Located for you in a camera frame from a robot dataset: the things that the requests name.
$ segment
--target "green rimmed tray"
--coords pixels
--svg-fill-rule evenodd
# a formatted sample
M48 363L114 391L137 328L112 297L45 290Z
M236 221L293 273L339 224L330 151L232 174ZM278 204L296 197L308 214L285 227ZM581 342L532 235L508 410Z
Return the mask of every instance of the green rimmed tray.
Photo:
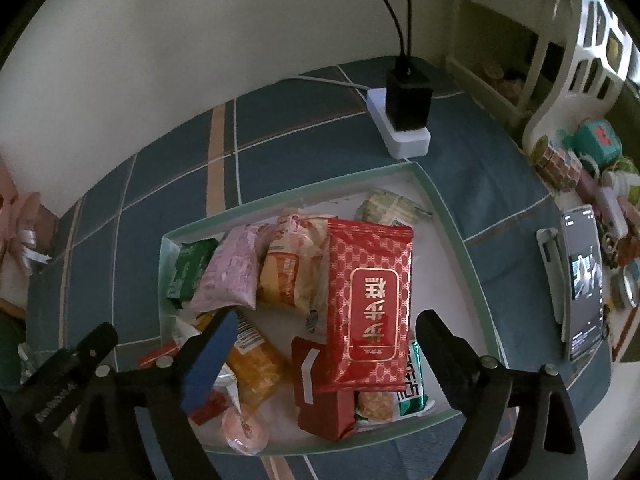
M465 337L479 354L494 355L504 362L486 299L460 233L433 182L414 162L353 173L281 192L167 233L162 238L158 282L162 342L171 340L171 316L178 313L164 296L181 243L221 235L238 224L273 220L283 207L350 218L349 214L353 215L367 190L373 187L385 187L403 194L433 213L431 220L415 227L412 325L421 310L434 308L449 329L455 335ZM290 353L287 349L291 337L298 335L287 333L290 330L287 327L300 319L291 316L268 308L258 308L250 313L267 338L286 355ZM423 430L457 415L458 412L446 403L424 360L423 365L427 392L436 400L432 410L422 417L356 433L337 444L322 441L297 428L292 388L290 384L283 385L260 409L272 434L270 444L262 454L312 454L370 446ZM219 421L212 420L196 428L195 432L205 449L234 453L220 438Z

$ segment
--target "metal screw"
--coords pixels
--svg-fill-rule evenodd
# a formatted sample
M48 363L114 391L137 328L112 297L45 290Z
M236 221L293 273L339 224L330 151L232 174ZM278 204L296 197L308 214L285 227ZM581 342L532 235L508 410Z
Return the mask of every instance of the metal screw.
M556 375L558 375L558 369L553 365L547 364L547 365L545 365L545 373L547 375L555 377Z
M168 368L172 364L174 364L174 358L170 355L162 355L156 359L156 366L158 368Z
M483 355L480 358L480 364L484 368L489 368L489 370L493 370L494 368L498 367L498 361L495 357L491 357L490 355Z
M109 365L100 365L95 369L96 377L106 377L111 372L111 367Z

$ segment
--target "red snack package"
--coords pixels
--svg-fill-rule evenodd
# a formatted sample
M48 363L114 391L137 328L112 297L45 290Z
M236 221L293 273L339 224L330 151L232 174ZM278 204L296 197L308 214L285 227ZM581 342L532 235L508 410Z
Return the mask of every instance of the red snack package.
M414 231L329 219L322 392L402 392Z
M189 419L194 424L202 426L215 416L224 413L228 407L225 394L218 390L212 390L204 405L189 414Z
M318 392L326 375L324 345L295 337L291 342L293 391L300 408L298 427L327 440L338 442L353 433L355 393Z
M175 357L180 351L180 347L175 343L175 341L171 341L164 346L161 346L158 350L154 350L153 352L143 355L138 358L138 366L140 368L150 368L155 364L159 357L163 355L168 355L169 357Z

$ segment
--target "toy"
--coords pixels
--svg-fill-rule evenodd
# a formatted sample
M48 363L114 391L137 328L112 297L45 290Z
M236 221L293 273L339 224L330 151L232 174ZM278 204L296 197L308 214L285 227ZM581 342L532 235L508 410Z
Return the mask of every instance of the toy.
M580 161L571 151L556 146L547 136L540 137L529 161L543 180L559 191L572 190L580 180Z
M602 213L602 221L607 231L616 240L624 238L628 234L628 227L616 193L610 187L599 187L594 199Z
M564 147L580 157L589 155L600 170L612 164L622 153L622 144L608 121L584 121L572 136L565 136Z

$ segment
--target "small red box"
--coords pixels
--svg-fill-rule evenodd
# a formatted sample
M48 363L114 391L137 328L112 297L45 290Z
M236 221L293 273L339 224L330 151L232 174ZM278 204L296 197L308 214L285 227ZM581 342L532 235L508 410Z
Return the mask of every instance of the small red box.
M164 346L161 346L158 350L154 350L153 352L143 355L138 358L138 366L140 368L150 368L155 362L156 359L162 357L163 355L168 355L169 357L175 357L175 355L180 351L178 345L175 341L171 341Z
M327 440L337 442L355 425L354 392L319 393L316 385L325 380L324 345L296 337L291 342L293 391L300 408L298 426Z
M189 414L189 419L194 424L202 426L215 416L224 413L228 407L229 405L226 403L225 394L217 390L212 390L204 405Z

